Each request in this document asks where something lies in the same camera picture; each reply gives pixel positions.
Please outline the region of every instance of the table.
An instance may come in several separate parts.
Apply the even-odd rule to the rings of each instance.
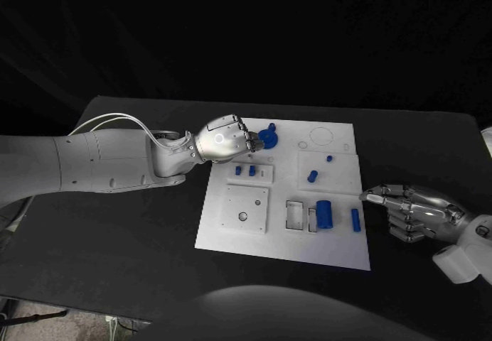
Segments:
[[[425,185],[492,213],[492,162],[469,115],[97,97],[80,122],[109,112],[182,133],[231,113],[352,123],[364,188]],[[383,207],[364,204],[373,271],[195,249],[210,171],[197,166],[169,188],[38,196],[0,256],[0,295],[153,321],[212,290],[264,284],[331,296],[439,340],[492,337],[492,287],[448,280],[430,259],[445,244],[400,242]]]

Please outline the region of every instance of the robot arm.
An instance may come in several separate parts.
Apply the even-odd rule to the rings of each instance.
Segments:
[[[236,115],[215,119],[182,139],[172,131],[153,131],[150,138],[136,129],[0,136],[0,207],[44,193],[119,193],[178,185],[198,163],[227,162],[263,147]]]
[[[377,186],[361,200],[387,207],[390,233],[400,240],[413,243],[429,237],[455,244],[433,256],[453,283],[482,274],[492,284],[492,216],[475,216],[453,199],[417,186]]]

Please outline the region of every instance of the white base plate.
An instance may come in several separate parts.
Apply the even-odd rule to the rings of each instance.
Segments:
[[[195,247],[370,270],[367,230],[362,203],[358,198],[362,187],[352,125],[270,119],[243,120],[248,130],[256,132],[266,129],[272,122],[277,126],[277,146],[270,150],[243,155],[234,159],[234,162],[247,165],[274,166],[273,183],[259,181],[254,177],[248,181],[246,176],[236,179],[233,163],[214,164]],[[319,153],[309,156],[309,153],[305,153],[306,151]],[[306,159],[306,163],[302,165],[299,164],[299,152],[302,152],[300,158]],[[339,155],[334,154],[334,161],[325,165],[324,160],[326,160],[326,155],[331,155],[326,153],[339,153]],[[312,164],[318,167],[326,166],[331,174],[328,177],[319,171],[318,180],[313,184],[308,183],[309,172],[303,174]],[[267,212],[266,229],[261,230],[261,233],[259,233],[260,225],[257,225],[259,231],[248,231],[253,227],[241,228],[244,222],[236,219],[236,213],[256,207],[248,208],[241,200],[233,207],[228,207],[227,201],[231,199],[227,193],[230,191],[228,185],[250,187],[251,189],[247,192],[251,195],[260,189],[269,189],[266,193],[269,196],[267,207],[261,208]],[[286,229],[287,200],[303,202],[305,223],[302,231]],[[329,200],[332,203],[335,227],[309,232],[308,212],[311,208],[316,208],[319,200]],[[360,210],[361,232],[352,230],[352,208]],[[224,216],[224,212],[231,212],[230,217]],[[223,227],[223,220],[228,221],[233,228],[225,229]]]

